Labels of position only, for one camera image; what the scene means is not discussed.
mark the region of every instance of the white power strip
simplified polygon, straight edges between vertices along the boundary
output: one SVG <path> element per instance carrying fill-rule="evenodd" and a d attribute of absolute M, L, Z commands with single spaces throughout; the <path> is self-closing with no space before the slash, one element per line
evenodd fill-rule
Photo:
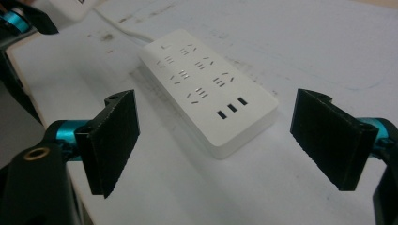
<path fill-rule="evenodd" d="M 278 101 L 185 30 L 140 58 L 215 158 L 226 158 L 275 121 Z"/>

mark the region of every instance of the table surface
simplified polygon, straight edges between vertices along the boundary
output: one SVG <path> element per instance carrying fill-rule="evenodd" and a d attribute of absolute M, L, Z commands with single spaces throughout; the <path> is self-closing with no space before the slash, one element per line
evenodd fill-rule
<path fill-rule="evenodd" d="M 142 133 L 111 196 L 92 196 L 82 162 L 68 164 L 95 224 L 375 224 L 384 163 L 369 159 L 357 190 L 340 192 L 289 129 L 298 88 L 333 97 L 355 117 L 398 124 L 397 9 L 349 0 L 110 0 L 99 10 L 154 38 L 188 30 L 280 105 L 273 126 L 217 160 L 145 77 L 144 42 L 94 11 L 12 48 L 45 125 L 91 119 L 106 97 L 136 92 Z"/>

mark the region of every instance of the outlet socket hole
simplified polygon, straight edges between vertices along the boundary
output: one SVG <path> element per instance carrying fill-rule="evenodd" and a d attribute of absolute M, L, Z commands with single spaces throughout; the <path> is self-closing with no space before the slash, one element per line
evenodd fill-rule
<path fill-rule="evenodd" d="M 243 99 L 242 97 L 239 97 L 237 100 L 238 100 L 240 103 L 242 103 L 242 105 L 247 105 L 247 104 L 248 104 L 248 102 L 245 101 L 245 99 Z"/>
<path fill-rule="evenodd" d="M 229 105 L 228 105 L 228 108 L 229 108 L 232 112 L 236 112 L 236 111 L 237 111 L 237 108 L 235 108 L 235 106 L 232 105 L 232 104 L 229 104 Z"/>
<path fill-rule="evenodd" d="M 222 119 L 226 119 L 226 115 L 225 115 L 223 112 L 218 111 L 217 114 L 218 114 Z"/>

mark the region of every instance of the electrical outlet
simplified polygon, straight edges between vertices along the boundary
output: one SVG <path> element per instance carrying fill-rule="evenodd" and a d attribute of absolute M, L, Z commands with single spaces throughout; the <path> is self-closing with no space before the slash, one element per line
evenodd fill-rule
<path fill-rule="evenodd" d="M 226 158 L 275 121 L 278 101 L 185 30 L 139 53 L 215 158 Z"/>

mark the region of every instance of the screw hole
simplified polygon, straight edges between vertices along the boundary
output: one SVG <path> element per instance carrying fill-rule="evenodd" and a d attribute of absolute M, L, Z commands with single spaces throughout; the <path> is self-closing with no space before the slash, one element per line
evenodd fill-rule
<path fill-rule="evenodd" d="M 23 158 L 26 161 L 34 161 L 40 158 L 46 157 L 50 153 L 50 149 L 47 147 L 40 147 L 40 148 L 35 148 L 27 152 Z"/>

